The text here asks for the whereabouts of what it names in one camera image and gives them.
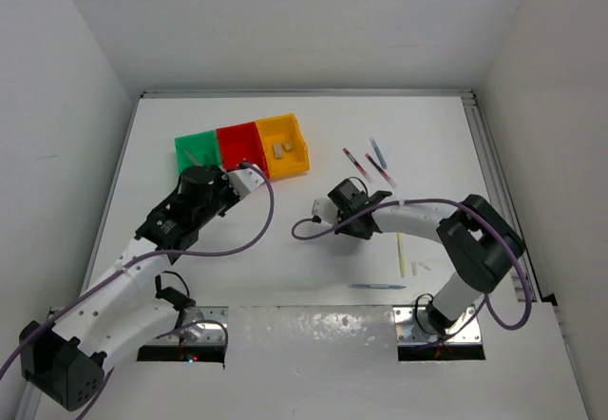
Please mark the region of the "dark red pen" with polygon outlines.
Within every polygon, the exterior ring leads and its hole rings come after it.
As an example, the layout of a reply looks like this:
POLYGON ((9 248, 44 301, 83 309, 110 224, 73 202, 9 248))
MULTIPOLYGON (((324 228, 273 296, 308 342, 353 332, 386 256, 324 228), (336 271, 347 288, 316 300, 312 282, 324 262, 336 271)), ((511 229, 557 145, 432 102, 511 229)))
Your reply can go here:
POLYGON ((393 188, 397 188, 397 183, 394 179, 387 173, 387 171, 368 153, 365 154, 368 162, 373 166, 373 168, 380 174, 380 176, 393 188))

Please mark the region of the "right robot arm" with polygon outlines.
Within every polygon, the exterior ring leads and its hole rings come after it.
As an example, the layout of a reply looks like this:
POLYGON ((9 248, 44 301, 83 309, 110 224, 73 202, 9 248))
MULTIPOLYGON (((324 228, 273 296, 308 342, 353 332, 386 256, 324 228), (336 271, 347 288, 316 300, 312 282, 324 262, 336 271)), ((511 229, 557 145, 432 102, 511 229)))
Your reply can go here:
POLYGON ((370 239, 401 233, 443 246, 455 273, 427 305, 421 326, 428 334, 445 334, 469 305, 495 290, 525 252, 517 232, 474 194, 460 202, 399 201, 388 191, 368 195, 346 179, 314 202, 313 217, 336 234, 370 239))

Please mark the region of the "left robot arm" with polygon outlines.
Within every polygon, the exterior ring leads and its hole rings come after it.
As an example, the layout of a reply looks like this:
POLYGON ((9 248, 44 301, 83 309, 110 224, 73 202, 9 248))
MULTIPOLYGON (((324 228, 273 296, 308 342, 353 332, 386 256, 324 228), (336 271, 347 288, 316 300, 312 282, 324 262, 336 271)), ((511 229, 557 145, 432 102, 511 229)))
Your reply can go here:
POLYGON ((189 253, 200 229, 264 183, 243 163, 224 171, 189 166, 173 191, 147 214, 123 252, 83 294, 19 334, 13 358, 23 377, 65 410, 89 406, 113 369, 157 336, 174 330, 196 302, 159 284, 189 253))

